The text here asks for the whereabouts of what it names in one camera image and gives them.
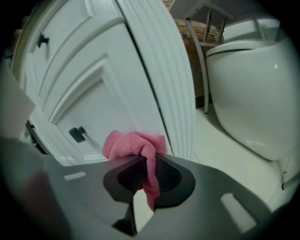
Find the white toilet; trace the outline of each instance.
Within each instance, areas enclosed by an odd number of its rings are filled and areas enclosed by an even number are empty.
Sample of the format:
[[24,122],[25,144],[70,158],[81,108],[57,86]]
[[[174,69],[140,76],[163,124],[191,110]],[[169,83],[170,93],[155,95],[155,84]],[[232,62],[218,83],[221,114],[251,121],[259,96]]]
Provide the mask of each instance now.
[[217,118],[268,160],[300,145],[300,61],[291,41],[239,40],[206,52]]

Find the cabinet door handle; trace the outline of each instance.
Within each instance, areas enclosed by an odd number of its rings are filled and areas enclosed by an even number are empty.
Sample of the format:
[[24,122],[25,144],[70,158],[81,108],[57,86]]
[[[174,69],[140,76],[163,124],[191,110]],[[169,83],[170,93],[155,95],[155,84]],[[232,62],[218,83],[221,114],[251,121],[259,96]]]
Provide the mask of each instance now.
[[86,133],[86,131],[84,130],[83,127],[79,127],[79,128],[74,127],[71,130],[69,130],[69,133],[77,143],[81,143],[85,141],[85,137],[83,136],[83,134]]
[[45,37],[45,34],[42,32],[41,35],[39,35],[38,40],[37,40],[37,46],[38,46],[38,48],[41,47],[42,43],[48,44],[49,40],[50,39],[48,37]]

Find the brick wall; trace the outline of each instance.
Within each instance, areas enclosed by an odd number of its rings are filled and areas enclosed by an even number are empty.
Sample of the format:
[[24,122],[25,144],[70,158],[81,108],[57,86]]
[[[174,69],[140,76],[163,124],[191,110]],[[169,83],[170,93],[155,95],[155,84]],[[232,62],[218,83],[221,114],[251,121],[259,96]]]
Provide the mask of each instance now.
[[[162,0],[167,9],[170,9],[173,0]],[[184,45],[187,50],[188,59],[191,65],[193,80],[194,80],[194,88],[195,88],[195,95],[202,96],[204,94],[203,91],[203,79],[202,79],[202,72],[199,62],[199,57],[197,54],[196,46],[193,42],[192,35],[188,30],[188,27],[185,25],[182,19],[175,19],[175,23],[178,27],[178,30],[181,34],[183,39]],[[198,39],[203,41],[204,32],[205,32],[205,24],[202,22],[194,22],[192,21],[192,26],[195,29],[195,32],[198,36]],[[207,42],[209,43],[216,43],[216,39],[218,38],[218,31],[216,27],[211,27],[210,32],[207,37]],[[204,48],[203,53],[207,51],[209,48]]]

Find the white floor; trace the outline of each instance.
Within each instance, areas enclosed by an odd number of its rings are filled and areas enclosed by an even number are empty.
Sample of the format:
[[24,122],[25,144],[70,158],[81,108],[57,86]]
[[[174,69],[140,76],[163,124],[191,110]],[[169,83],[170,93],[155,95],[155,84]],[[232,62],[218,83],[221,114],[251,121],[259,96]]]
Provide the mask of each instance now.
[[[210,105],[209,114],[204,114],[202,108],[196,109],[195,148],[191,161],[227,173],[260,197],[272,211],[289,202],[299,184],[298,181],[286,190],[281,189],[282,182],[300,171],[299,156],[300,152],[294,151],[279,161],[268,161],[222,129],[213,105]],[[153,215],[143,190],[134,197],[134,209],[136,227],[140,231]]]

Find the pink cloth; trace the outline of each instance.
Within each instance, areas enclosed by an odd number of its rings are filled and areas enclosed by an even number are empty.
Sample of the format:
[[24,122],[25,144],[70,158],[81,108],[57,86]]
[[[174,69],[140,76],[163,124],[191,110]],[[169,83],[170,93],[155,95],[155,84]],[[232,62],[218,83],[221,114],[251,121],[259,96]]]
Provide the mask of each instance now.
[[147,158],[148,177],[143,181],[142,187],[151,210],[154,207],[154,200],[159,197],[159,185],[155,176],[156,153],[166,153],[165,137],[141,132],[123,134],[119,131],[112,131],[107,136],[102,148],[102,154],[108,160],[128,155],[142,155]]

